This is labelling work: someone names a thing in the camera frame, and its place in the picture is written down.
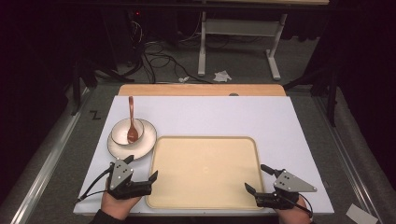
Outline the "brown wooden spoon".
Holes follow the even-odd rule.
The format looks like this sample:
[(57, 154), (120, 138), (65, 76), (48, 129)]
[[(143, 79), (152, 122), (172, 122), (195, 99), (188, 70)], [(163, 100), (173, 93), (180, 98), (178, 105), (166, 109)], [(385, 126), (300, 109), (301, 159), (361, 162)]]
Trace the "brown wooden spoon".
[(129, 111), (130, 111), (130, 128), (127, 133), (127, 140), (132, 144), (138, 140), (138, 132), (134, 126), (134, 97), (129, 97)]

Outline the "white table mat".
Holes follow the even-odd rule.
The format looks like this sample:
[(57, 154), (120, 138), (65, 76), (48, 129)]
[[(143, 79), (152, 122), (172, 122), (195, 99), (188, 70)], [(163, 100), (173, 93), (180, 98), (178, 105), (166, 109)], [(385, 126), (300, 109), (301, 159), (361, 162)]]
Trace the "white table mat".
[[(153, 149), (140, 159), (134, 159), (133, 181), (145, 181), (150, 171), (153, 150), (163, 136), (250, 137), (255, 141), (260, 168), (285, 169), (317, 188), (317, 192), (302, 192), (316, 214), (333, 211), (322, 184), (292, 101), (287, 96), (137, 96), (134, 114), (150, 122), (157, 131)], [(107, 138), (116, 123), (128, 119), (130, 111), (125, 96), (114, 98), (92, 162), (83, 182), (94, 194), (75, 206), (75, 213), (91, 215), (100, 206), (102, 189), (108, 180), (99, 179), (108, 165), (115, 161), (107, 149)], [(275, 178), (262, 171), (264, 191), (274, 190)], [(269, 216), (269, 208), (256, 210), (216, 209), (154, 209), (144, 197), (132, 214), (141, 216)]]

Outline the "white metal desk frame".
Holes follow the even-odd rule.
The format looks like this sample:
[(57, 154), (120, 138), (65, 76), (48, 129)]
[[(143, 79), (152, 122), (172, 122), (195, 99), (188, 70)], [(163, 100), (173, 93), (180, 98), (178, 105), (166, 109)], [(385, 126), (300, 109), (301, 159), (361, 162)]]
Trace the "white metal desk frame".
[(208, 19), (206, 13), (201, 13), (201, 37), (198, 58), (198, 76), (205, 75), (206, 36), (207, 35), (243, 35), (272, 37), (273, 44), (265, 51), (266, 59), (274, 80), (280, 80), (281, 75), (276, 64), (275, 54), (286, 24), (288, 15), (282, 14), (278, 21), (241, 21), (226, 19)]

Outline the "flat white paper sheet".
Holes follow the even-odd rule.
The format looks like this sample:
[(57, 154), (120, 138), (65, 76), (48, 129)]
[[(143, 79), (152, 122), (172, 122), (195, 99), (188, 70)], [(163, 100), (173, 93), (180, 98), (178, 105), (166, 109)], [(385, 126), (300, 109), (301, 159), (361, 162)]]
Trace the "flat white paper sheet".
[(378, 221), (376, 217), (360, 209), (355, 204), (349, 206), (346, 215), (357, 224), (376, 224)]

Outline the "person's left hand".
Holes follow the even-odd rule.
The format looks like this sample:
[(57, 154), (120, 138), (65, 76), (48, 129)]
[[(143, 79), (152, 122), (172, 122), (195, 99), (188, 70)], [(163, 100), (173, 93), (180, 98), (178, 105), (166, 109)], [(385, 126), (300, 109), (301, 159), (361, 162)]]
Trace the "person's left hand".
[(117, 200), (108, 192), (104, 192), (101, 201), (101, 210), (118, 220), (124, 220), (130, 214), (130, 211), (141, 200), (135, 197), (127, 200)]

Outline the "white round plate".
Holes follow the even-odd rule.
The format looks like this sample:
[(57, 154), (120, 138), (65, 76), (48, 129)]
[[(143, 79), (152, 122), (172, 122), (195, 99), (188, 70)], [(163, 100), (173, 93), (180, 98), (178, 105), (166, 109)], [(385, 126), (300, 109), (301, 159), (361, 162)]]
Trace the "white round plate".
[(111, 139), (109, 134), (107, 138), (107, 149), (114, 158), (125, 159), (130, 155), (134, 155), (134, 158), (137, 160), (144, 157), (153, 149), (157, 141), (157, 131), (147, 120), (139, 120), (144, 125), (144, 134), (135, 144), (131, 144), (129, 146), (120, 146)]

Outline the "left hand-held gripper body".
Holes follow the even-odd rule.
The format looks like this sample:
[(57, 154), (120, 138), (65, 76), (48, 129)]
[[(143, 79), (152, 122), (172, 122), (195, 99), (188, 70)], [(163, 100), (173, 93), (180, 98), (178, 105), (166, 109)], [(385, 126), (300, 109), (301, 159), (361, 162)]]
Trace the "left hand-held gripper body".
[(117, 200), (128, 200), (150, 195), (152, 192), (152, 178), (147, 181), (134, 182), (134, 170), (122, 160), (113, 165), (110, 180), (107, 182), (107, 192)]

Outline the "small white bowl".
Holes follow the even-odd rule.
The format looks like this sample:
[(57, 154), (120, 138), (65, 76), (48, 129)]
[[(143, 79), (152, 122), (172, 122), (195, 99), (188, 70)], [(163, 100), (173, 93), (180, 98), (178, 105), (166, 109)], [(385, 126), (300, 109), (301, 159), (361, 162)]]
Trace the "small white bowl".
[[(130, 128), (134, 126), (134, 137), (130, 137)], [(112, 128), (110, 137), (120, 146), (129, 146), (137, 143), (144, 134), (144, 125), (139, 119), (134, 119), (131, 123), (130, 119), (123, 119), (116, 123)]]

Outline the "beige plastic tray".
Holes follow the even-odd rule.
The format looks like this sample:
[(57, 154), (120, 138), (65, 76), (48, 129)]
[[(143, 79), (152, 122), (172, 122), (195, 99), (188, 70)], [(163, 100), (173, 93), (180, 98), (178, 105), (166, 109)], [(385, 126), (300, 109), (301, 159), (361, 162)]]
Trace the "beige plastic tray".
[(154, 209), (256, 210), (245, 185), (264, 191), (250, 137), (163, 136), (150, 171), (158, 174), (146, 198)]

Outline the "person's right hand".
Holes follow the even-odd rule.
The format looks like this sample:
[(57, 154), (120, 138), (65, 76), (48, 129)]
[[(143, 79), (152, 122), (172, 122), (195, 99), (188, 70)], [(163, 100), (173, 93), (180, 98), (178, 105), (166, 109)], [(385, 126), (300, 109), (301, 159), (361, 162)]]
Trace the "person's right hand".
[(311, 224), (311, 218), (305, 210), (294, 206), (292, 209), (276, 209), (279, 224)]

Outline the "aluminium floor rail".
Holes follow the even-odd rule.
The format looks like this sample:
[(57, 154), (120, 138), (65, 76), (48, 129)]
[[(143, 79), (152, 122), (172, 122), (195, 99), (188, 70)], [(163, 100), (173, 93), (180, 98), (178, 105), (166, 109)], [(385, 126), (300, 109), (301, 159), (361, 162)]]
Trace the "aluminium floor rail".
[(17, 205), (12, 210), (8, 224), (26, 224), (50, 182), (69, 137), (79, 120), (79, 110), (92, 94), (92, 90), (88, 87), (78, 90), (81, 97), (80, 103), (78, 104), (76, 100), (68, 103), (9, 194), (9, 203), (14, 202)]
[(324, 119), (328, 130), (330, 131), (332, 140), (336, 145), (337, 155), (346, 173), (348, 182), (353, 188), (354, 194), (360, 203), (361, 209), (370, 214), (371, 216), (376, 217), (377, 224), (383, 224), (383, 220), (378, 214), (378, 211), (366, 185), (363, 183), (361, 176), (359, 175), (352, 159), (347, 153), (347, 148), (345, 147), (341, 139), (340, 133), (337, 131), (336, 127), (331, 124), (330, 120), (327, 117), (326, 105), (323, 103), (323, 100), (320, 97), (314, 97), (313, 101), (318, 108), (320, 115)]

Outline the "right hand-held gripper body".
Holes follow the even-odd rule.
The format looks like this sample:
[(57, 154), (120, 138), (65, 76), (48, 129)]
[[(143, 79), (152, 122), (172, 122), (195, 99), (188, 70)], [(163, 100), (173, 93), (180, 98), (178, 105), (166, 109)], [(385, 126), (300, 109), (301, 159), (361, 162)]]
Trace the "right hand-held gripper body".
[(294, 206), (304, 210), (301, 205), (297, 204), (300, 193), (317, 192), (317, 188), (285, 169), (274, 170), (276, 180), (273, 183), (273, 187), (275, 191), (272, 193), (257, 192), (256, 196), (254, 196), (256, 204), (259, 207), (268, 207), (280, 210), (292, 209)]

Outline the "large crumpled white paper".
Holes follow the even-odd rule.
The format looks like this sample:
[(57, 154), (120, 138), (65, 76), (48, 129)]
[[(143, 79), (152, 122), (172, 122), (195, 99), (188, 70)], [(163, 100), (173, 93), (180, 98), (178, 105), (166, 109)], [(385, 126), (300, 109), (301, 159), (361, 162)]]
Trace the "large crumpled white paper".
[(232, 78), (226, 71), (217, 72), (214, 77), (214, 81), (217, 82), (228, 82), (229, 80), (232, 80)]

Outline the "black metal stand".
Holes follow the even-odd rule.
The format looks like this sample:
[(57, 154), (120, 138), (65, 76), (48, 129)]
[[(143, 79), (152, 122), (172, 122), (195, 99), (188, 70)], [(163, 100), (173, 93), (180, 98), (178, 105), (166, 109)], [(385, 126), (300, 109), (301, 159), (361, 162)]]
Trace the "black metal stand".
[(336, 102), (336, 90), (337, 90), (337, 80), (338, 72), (340, 70), (339, 66), (336, 65), (326, 65), (312, 72), (308, 72), (306, 75), (298, 77), (293, 81), (283, 85), (285, 91), (290, 90), (298, 85), (303, 85), (305, 83), (311, 83), (312, 87), (310, 93), (312, 96), (322, 96), (327, 95), (327, 107), (326, 107), (326, 117), (330, 124), (335, 126), (335, 106)]
[(114, 70), (102, 66), (88, 59), (77, 60), (73, 65), (73, 76), (72, 76), (72, 91), (73, 91), (73, 110), (72, 116), (75, 116), (82, 107), (82, 93), (80, 82), (83, 82), (85, 86), (89, 88), (96, 88), (97, 80), (95, 78), (95, 71), (99, 71), (108, 75), (109, 77), (115, 78), (117, 81), (124, 83), (134, 83), (133, 79), (123, 77)]

